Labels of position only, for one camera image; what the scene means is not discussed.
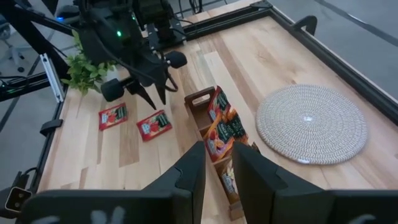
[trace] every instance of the butcher block tabletop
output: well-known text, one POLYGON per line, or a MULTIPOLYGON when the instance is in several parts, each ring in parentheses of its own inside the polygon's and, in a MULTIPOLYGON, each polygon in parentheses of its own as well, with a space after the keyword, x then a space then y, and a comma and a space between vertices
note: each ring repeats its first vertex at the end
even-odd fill
MULTIPOLYGON (((192 22, 245 7, 240 1, 188 18, 192 22)), ((90 91, 82 97, 69 89, 39 191, 48 189, 143 189, 163 174, 200 139, 184 97, 209 86, 222 87, 237 109, 249 141, 263 156, 324 189, 398 189, 398 129, 356 93, 314 54, 272 18, 258 19, 191 40, 175 48, 188 64, 169 71, 179 86, 167 92, 163 105, 156 89, 147 92, 158 110, 165 110, 173 128, 143 142, 136 123, 155 111, 142 98, 128 92, 112 103, 90 91), (363 113, 369 129, 365 148, 355 157, 332 166, 309 166, 290 161, 267 147, 256 131, 254 118, 260 102, 287 85, 327 86, 350 99, 363 113), (128 120, 98 129, 98 112, 126 103, 128 120)), ((119 70, 121 77, 127 71, 119 70)), ((214 177, 207 172, 203 223, 229 223, 228 206, 214 177)), ((244 218, 234 223, 244 223, 244 218)))

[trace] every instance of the gray floor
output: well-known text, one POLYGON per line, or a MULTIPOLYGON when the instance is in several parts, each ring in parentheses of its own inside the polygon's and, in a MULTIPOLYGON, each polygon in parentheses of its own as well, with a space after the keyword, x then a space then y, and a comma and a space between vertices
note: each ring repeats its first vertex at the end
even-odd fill
MULTIPOLYGON (((175 12, 180 10, 178 0, 169 1, 175 12)), ((36 10, 50 16, 40 0, 30 0, 30 2, 36 10)), ((58 7, 71 2, 72 0, 61 0, 58 7)), ((203 0, 204 4, 208 2, 212 2, 212 0, 203 0)), ((342 18, 314 0, 270 0, 270 2, 294 21, 310 14, 317 16, 318 27, 315 36, 390 95, 398 98, 398 88, 396 88, 398 81, 397 47, 342 18)), ((397 1, 328 0, 328 2, 353 17, 398 37, 398 28, 394 25, 398 21, 398 15, 394 14, 398 7, 397 1)), ((183 10, 189 8, 188 0, 181 0, 181 3, 183 10)), ((205 6, 204 9, 209 10, 224 4, 224 1, 219 1, 205 6)), ((190 14, 192 14, 190 11, 183 13, 185 17, 190 14)), ((73 45, 71 37, 46 27, 37 27, 58 48, 64 49, 73 45)), ((24 39, 18 34, 14 35, 10 42, 14 45, 25 44, 24 39)), ((6 46, 0 44, 0 55, 5 49, 6 46)), ((73 51, 74 49, 70 49, 65 53, 71 54, 73 51)), ((6 62, 0 65, 2 75, 27 75, 27 71, 38 55, 33 50, 24 55, 26 60, 23 66, 26 72, 19 73, 11 62, 6 62)), ((43 70, 43 66, 39 64, 34 73, 43 70)), ((0 119, 14 100, 0 102, 0 119)), ((44 122, 51 119, 55 107, 55 98, 49 88, 24 95, 18 99, 4 129, 0 130, 0 189, 10 186, 17 171, 36 166, 45 140, 39 134, 39 130, 44 122)), ((0 219, 0 223, 13 222, 0 219)))

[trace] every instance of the red packaging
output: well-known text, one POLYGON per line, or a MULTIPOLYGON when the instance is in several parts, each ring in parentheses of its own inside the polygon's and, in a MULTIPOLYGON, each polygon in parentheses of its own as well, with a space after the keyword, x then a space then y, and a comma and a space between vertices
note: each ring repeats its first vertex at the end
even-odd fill
POLYGON ((229 129, 222 115, 218 114, 203 137, 205 146, 212 162, 216 162, 231 154, 234 142, 233 132, 229 129))
POLYGON ((154 137, 172 129, 164 110, 154 113, 148 118, 137 123, 142 140, 149 141, 154 137))
POLYGON ((121 103, 120 105, 100 111, 98 115, 99 115, 99 130, 103 131, 119 123, 127 121, 126 104, 121 103))
POLYGON ((226 116, 230 108, 231 105, 228 102, 224 91, 221 89, 221 87, 217 86, 217 89, 211 98, 209 107, 207 109, 207 113, 209 114, 211 122, 217 118, 219 113, 226 116))

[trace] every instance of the wooden organizer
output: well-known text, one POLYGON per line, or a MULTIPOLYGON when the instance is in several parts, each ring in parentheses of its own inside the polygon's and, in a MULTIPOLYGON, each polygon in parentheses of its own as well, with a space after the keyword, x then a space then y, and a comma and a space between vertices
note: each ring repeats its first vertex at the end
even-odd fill
MULTIPOLYGON (((214 93, 215 93, 215 88, 209 87, 185 97, 185 104, 188 106, 187 111, 189 115, 192 116, 193 119, 195 120, 198 127, 198 135, 200 135, 201 137, 203 137, 207 133, 208 129, 211 126, 211 120, 208 116, 207 108, 214 93)), ((223 184, 221 183, 220 178, 218 177, 217 174, 217 170, 222 168, 224 164, 228 163, 231 159, 232 159, 231 156, 227 156, 219 161, 212 162, 210 159, 210 155, 206 153, 206 162, 211 164, 210 172, 214 177, 216 177, 215 178, 216 185, 218 186, 219 190, 223 192, 222 194, 225 195, 225 200, 229 204, 228 208, 229 217, 231 221, 233 221, 244 216, 242 204, 240 201, 233 204, 229 203, 229 200, 226 197, 223 184)))

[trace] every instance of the red condiment packet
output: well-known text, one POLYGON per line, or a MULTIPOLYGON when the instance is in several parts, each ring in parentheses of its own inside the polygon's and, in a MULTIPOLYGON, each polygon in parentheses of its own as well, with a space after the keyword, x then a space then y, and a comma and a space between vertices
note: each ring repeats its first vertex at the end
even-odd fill
POLYGON ((164 110, 158 111, 150 117, 138 122, 137 127, 144 142, 172 129, 172 125, 167 119, 164 110))
POLYGON ((209 107, 207 109, 207 113, 209 114, 211 122, 213 122, 219 113, 226 116, 229 111, 231 105, 226 98, 224 91, 221 87, 217 86, 217 89, 210 100, 209 107))
POLYGON ((120 105, 100 111, 98 115, 99 115, 99 130, 103 131, 119 123, 127 121, 126 104, 121 103, 120 105))

